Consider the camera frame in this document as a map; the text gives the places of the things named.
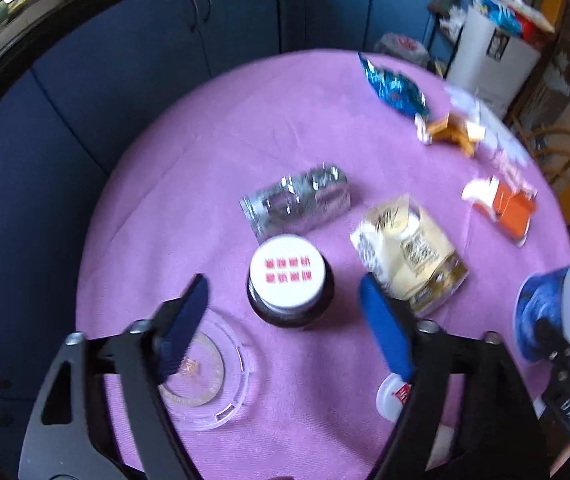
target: blue foil wrapper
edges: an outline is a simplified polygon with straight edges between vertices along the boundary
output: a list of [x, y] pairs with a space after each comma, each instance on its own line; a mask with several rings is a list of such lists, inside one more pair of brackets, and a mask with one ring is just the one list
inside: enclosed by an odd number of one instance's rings
[[365, 69], [367, 81], [379, 98], [397, 112], [414, 120], [416, 115], [427, 120], [430, 110], [425, 106], [425, 96], [416, 83], [403, 74], [375, 67], [359, 53], [359, 59]]

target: pink tablecloth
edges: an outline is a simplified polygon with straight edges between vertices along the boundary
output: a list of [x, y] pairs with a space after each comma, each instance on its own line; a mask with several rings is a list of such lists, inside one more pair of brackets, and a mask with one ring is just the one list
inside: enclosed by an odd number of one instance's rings
[[[417, 67], [373, 57], [410, 76], [432, 117], [450, 106], [443, 83]], [[238, 200], [286, 174], [333, 162], [348, 175], [349, 214], [309, 234], [334, 269], [337, 291], [313, 330], [291, 332], [250, 309], [245, 277], [256, 240]], [[221, 428], [181, 437], [204, 478], [364, 478], [391, 431], [375, 407], [387, 375], [361, 317], [363, 267], [348, 234], [369, 206], [411, 193], [442, 226], [470, 268], [456, 296], [432, 318], [446, 330], [504, 335], [533, 396], [545, 364], [516, 351], [512, 313], [521, 282], [570, 263], [566, 228], [552, 191], [539, 189], [530, 237], [521, 249], [460, 199], [485, 176], [452, 146], [422, 146], [411, 121], [369, 87], [355, 53], [302, 52], [256, 62], [182, 99], [123, 156], [96, 208], [78, 284], [78, 329], [91, 337], [122, 331], [204, 273], [211, 303], [256, 360], [245, 405]], [[116, 381], [108, 381], [124, 460], [141, 467]], [[444, 421], [456, 420], [456, 398]]]

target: cabinet door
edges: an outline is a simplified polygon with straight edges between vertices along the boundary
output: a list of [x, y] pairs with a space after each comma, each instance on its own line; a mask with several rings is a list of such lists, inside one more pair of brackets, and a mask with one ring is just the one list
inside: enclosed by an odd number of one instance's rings
[[212, 77], [243, 63], [276, 56], [279, 20], [276, 0], [197, 0]]
[[305, 0], [279, 0], [281, 52], [305, 48]]
[[35, 399], [74, 330], [82, 247], [106, 180], [27, 72], [0, 101], [0, 397]]
[[63, 38], [34, 74], [106, 170], [150, 123], [209, 78], [190, 0], [124, 0]]
[[423, 41], [430, 20], [427, 6], [431, 1], [371, 0], [365, 50], [371, 50], [386, 32], [395, 32], [416, 41]]
[[362, 50], [369, 0], [305, 0], [305, 47]]

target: blue patterned cup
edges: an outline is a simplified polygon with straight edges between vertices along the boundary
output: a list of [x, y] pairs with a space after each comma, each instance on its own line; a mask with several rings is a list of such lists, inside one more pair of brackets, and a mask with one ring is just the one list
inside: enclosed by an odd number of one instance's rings
[[514, 313], [514, 333], [521, 354], [530, 362], [542, 358], [534, 324], [547, 319], [570, 343], [570, 266], [534, 274], [521, 285]]

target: white bottle cap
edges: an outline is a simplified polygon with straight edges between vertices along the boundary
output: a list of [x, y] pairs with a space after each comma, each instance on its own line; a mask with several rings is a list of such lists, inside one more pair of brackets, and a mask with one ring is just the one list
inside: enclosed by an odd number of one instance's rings
[[325, 263], [305, 238], [280, 235], [256, 250], [249, 278], [268, 308], [284, 316], [294, 316], [318, 301], [325, 283]]
[[379, 386], [376, 394], [376, 408], [380, 415], [390, 422], [396, 422], [403, 410], [410, 385], [400, 375], [390, 374]]

